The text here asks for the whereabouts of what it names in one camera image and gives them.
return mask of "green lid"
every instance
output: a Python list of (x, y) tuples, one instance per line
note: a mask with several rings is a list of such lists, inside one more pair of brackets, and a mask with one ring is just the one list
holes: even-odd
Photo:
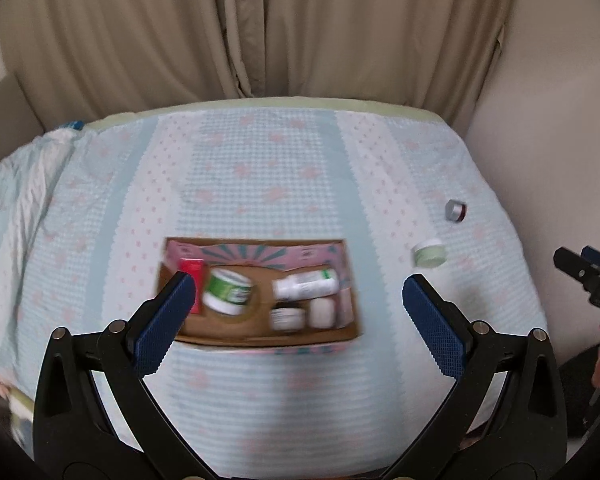
[(436, 238), (417, 244), (413, 248), (413, 262), (416, 267), (433, 269), (446, 262), (446, 249)]

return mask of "white jar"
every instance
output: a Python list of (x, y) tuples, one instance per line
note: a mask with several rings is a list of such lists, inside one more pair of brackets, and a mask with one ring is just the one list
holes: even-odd
[(304, 328), (304, 308), (297, 303), (279, 303), (271, 309), (271, 328), (282, 332), (297, 332)]
[(274, 280), (272, 286), (277, 301), (312, 300), (340, 290), (338, 275), (333, 269), (290, 274), (282, 280)]
[(331, 298), (315, 298), (309, 303), (309, 326), (326, 330), (336, 323), (336, 302)]

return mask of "cardboard box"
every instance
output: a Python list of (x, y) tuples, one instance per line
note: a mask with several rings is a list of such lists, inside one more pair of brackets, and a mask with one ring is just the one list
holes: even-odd
[[(158, 275), (158, 290), (177, 270), (178, 263), (175, 259), (178, 256), (173, 256), (173, 249), (178, 249), (178, 243), (187, 244), (180, 246), (186, 252), (183, 257), (205, 260), (205, 285), (210, 267), (234, 270), (250, 278), (256, 285), (240, 316), (219, 314), (201, 303), (199, 314), (187, 316), (176, 336), (178, 341), (216, 348), (317, 346), (324, 347), (324, 351), (331, 351), (343, 348), (342, 344), (336, 343), (351, 341), (360, 334), (356, 295), (344, 240), (167, 238), (164, 245), (165, 258)], [(300, 332), (290, 334), (272, 330), (269, 311), (276, 303), (272, 280), (296, 272), (329, 267), (336, 270), (341, 281), (340, 294), (334, 296), (338, 309), (336, 326), (328, 330), (307, 326)]]

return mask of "small round container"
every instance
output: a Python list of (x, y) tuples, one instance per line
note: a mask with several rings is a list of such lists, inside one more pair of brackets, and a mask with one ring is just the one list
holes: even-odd
[(331, 298), (315, 298), (309, 303), (309, 326), (326, 330), (336, 323), (336, 302)]
[(445, 206), (445, 216), (451, 222), (460, 223), (466, 216), (466, 204), (459, 200), (449, 200)]
[(210, 274), (202, 302), (220, 314), (239, 316), (249, 300), (251, 280), (227, 269), (212, 269)]
[(433, 269), (446, 262), (446, 249), (438, 238), (425, 240), (413, 248), (413, 263), (416, 267)]
[(298, 332), (304, 328), (304, 308), (295, 301), (277, 303), (269, 315), (271, 328), (276, 332)]

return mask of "bedsheet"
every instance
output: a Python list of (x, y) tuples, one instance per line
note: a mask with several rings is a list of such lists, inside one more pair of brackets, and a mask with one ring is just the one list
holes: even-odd
[[(14, 220), (35, 228), (22, 232), (26, 265), (7, 269), (19, 292), (0, 310), (0, 371), (30, 397), (53, 328), (99, 331), (153, 296), (165, 236), (347, 240), (363, 335), (346, 350), (243, 354), (176, 342), (146, 378), (222, 476), (359, 473), (389, 465), (419, 433), (452, 385), (402, 307), (402, 282), (423, 270), (411, 259), (419, 241), (444, 241), (447, 263), (423, 274), (469, 319), (509, 333), (546, 328), (506, 213), (435, 116), (210, 108), (86, 127), (68, 142), (57, 178), (44, 181), (51, 198), (33, 220)], [(33, 146), (22, 150), (36, 159)], [(445, 219), (449, 198), (469, 205), (460, 224)], [(21, 200), (10, 198), (11, 209)]]

